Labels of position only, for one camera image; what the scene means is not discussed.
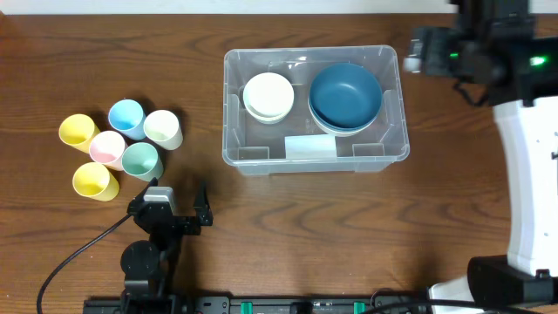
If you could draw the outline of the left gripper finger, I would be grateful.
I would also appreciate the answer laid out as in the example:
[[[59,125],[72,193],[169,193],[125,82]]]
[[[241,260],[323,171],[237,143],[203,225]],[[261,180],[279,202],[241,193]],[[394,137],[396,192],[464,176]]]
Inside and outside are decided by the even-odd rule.
[[[209,205],[208,195],[207,195],[207,185],[205,182],[202,182],[195,196],[194,210],[196,213],[196,218],[198,220],[198,223],[201,226],[213,225],[214,217],[213,217],[213,212]]]
[[[134,197],[134,201],[135,201],[136,203],[142,203],[142,202],[144,202],[144,196],[145,196],[147,190],[148,190],[150,187],[157,187],[158,184],[159,184],[159,180],[158,180],[156,177],[153,177],[153,178],[147,183],[146,187],[145,187],[138,195],[136,195],[136,196]]]

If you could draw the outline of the mint green cup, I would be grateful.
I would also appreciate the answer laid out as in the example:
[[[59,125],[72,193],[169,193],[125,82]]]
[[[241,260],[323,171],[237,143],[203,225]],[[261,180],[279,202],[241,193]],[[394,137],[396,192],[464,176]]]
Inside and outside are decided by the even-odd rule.
[[[132,144],[124,151],[122,167],[127,174],[143,181],[159,179],[164,173],[157,149],[145,142]]]

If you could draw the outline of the yellow cup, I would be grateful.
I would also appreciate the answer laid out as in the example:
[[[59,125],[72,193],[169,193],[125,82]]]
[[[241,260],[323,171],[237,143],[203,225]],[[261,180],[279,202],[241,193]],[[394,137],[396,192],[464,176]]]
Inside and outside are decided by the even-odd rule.
[[[68,146],[88,154],[92,140],[100,133],[88,115],[77,113],[67,117],[58,129],[59,138]]]
[[[96,201],[110,201],[119,193],[119,183],[114,175],[97,162],[79,167],[72,177],[72,186],[79,195]]]

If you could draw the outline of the pink cup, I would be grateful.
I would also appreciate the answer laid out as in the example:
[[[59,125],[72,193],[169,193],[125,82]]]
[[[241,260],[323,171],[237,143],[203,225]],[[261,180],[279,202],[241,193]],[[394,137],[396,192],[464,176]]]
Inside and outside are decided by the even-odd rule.
[[[123,171],[122,156],[128,145],[120,133],[104,131],[91,142],[89,155],[93,161],[116,171]]]

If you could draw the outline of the cream white cup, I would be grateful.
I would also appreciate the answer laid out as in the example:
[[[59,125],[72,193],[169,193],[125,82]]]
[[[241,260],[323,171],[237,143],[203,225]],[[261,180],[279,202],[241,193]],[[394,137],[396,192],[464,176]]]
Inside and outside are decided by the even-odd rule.
[[[149,140],[169,151],[179,148],[183,142],[179,119],[168,110],[149,113],[143,129]]]

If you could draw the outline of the light blue cup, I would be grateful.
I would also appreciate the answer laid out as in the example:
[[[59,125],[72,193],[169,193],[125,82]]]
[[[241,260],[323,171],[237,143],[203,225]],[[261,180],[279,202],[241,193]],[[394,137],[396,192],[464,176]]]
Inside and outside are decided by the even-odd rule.
[[[115,103],[109,113],[108,120],[112,128],[132,140],[143,140],[146,137],[144,122],[146,114],[141,104],[132,99],[122,99]]]

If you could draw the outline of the dark blue bowl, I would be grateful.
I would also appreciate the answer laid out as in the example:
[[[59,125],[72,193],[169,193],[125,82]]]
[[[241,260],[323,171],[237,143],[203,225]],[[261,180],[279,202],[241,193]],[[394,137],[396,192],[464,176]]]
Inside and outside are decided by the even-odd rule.
[[[321,70],[310,84],[309,100],[333,126],[363,126],[379,114],[383,92],[378,79],[360,65],[338,63]]]
[[[349,137],[357,133],[360,133],[367,127],[371,126],[373,122],[376,120],[376,118],[373,118],[368,123],[365,123],[363,126],[359,126],[359,127],[342,128],[342,127],[333,126],[330,123],[323,120],[322,118],[320,118],[316,113],[315,109],[313,108],[310,100],[308,100],[308,108],[310,110],[310,115],[312,116],[313,120],[316,122],[316,125],[327,134],[332,134],[337,137]]]

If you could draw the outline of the yellow small bowl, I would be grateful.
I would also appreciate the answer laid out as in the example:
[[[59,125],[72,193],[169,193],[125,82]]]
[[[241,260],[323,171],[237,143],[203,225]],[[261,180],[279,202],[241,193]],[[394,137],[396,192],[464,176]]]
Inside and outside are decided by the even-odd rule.
[[[287,117],[287,115],[290,113],[290,111],[286,111],[286,112],[281,113],[281,114],[276,115],[276,116],[266,117],[266,116],[262,116],[256,110],[254,110],[253,108],[251,108],[249,106],[246,107],[246,110],[254,119],[256,119],[257,121],[259,121],[263,124],[279,123],[280,121],[285,119]]]

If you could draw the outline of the beige large bowl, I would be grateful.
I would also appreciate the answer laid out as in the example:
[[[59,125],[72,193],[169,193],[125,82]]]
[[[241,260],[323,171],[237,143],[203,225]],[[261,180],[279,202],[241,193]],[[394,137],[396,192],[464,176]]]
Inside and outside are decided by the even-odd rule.
[[[325,122],[319,120],[317,117],[314,118],[314,121],[316,122],[316,125],[325,133],[330,134],[330,135],[334,135],[337,137],[350,137],[350,136],[354,136],[358,133],[361,133],[363,130],[365,130],[367,127],[369,127],[371,125],[371,123],[365,124],[364,126],[358,127],[358,128],[354,128],[354,129],[341,129],[338,127],[333,127],[330,125],[327,125]]]

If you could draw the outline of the clear plastic storage container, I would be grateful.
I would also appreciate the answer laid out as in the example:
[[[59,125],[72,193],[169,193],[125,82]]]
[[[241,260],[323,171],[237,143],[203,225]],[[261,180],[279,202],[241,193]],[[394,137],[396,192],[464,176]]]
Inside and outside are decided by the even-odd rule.
[[[323,69],[347,63],[371,72],[383,104],[363,131],[337,137],[319,128],[309,108],[311,81]],[[285,118],[263,124],[242,99],[254,76],[273,72],[294,89]],[[244,175],[301,172],[379,172],[411,152],[398,55],[389,45],[234,49],[224,57],[222,158]]]

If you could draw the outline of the white small bowl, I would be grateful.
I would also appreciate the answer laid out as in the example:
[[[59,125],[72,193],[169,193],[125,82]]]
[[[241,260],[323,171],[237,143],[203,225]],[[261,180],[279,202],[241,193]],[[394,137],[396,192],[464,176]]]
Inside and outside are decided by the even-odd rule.
[[[273,72],[260,73],[245,85],[242,99],[259,114],[272,117],[290,111],[294,105],[294,89],[282,75]]]

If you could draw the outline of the grey small bowl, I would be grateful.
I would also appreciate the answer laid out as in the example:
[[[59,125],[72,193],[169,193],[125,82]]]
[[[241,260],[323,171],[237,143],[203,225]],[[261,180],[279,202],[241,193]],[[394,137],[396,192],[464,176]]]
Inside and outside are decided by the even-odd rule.
[[[262,123],[262,124],[264,124],[264,125],[274,125],[274,124],[280,123],[280,122],[283,121],[285,118],[286,118],[286,115],[277,116],[277,117],[271,117],[271,118],[254,116],[254,119],[255,119],[256,121],[258,121],[259,123]]]

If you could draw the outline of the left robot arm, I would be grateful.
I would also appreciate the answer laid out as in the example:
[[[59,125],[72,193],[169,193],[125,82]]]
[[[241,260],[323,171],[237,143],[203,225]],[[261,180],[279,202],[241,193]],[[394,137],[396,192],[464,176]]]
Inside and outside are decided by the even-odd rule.
[[[173,189],[160,187],[156,178],[130,201],[127,213],[149,238],[130,244],[120,258],[125,273],[123,313],[195,312],[191,297],[173,292],[173,279],[183,238],[198,236],[203,226],[213,224],[205,184],[193,208],[195,215],[179,215]]]

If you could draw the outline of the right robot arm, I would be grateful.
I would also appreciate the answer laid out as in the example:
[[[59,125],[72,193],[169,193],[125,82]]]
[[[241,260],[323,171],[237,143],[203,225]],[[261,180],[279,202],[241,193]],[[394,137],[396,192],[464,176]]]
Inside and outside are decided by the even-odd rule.
[[[405,68],[483,85],[504,148],[511,235],[503,256],[428,290],[432,313],[505,313],[557,301],[557,40],[535,34],[524,0],[456,0],[452,28],[417,28]]]

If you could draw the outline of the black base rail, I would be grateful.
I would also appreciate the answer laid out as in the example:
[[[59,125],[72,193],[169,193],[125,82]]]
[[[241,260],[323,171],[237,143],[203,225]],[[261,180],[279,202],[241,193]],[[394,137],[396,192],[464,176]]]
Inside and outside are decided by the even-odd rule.
[[[183,300],[169,297],[162,300],[140,299],[124,295],[117,298],[95,297],[84,301],[83,314],[176,313],[176,314],[359,314],[387,306],[386,313],[480,313],[439,305],[396,304],[413,301],[411,296],[391,292],[369,298],[238,298],[199,297]]]

